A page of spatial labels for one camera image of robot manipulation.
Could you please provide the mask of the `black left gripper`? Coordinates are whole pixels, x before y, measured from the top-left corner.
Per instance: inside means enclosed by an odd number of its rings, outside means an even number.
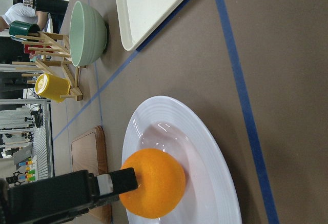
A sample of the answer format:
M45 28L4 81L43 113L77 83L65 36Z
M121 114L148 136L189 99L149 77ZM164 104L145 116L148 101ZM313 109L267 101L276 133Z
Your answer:
M115 196L137 188L133 168L96 177L81 170L15 187L2 178L1 223L64 223L88 213L99 194Z

